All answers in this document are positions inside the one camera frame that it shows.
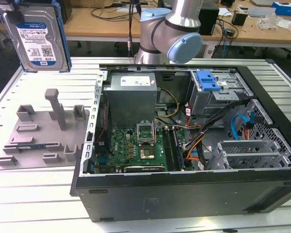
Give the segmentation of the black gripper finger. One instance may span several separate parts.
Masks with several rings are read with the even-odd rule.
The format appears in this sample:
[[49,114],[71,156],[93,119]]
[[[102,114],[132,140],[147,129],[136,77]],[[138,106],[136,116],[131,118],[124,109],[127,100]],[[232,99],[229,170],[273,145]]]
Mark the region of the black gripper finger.
[[23,24],[24,23],[24,15],[20,11],[19,4],[14,0],[7,1],[8,7],[6,9],[7,17],[12,24]]

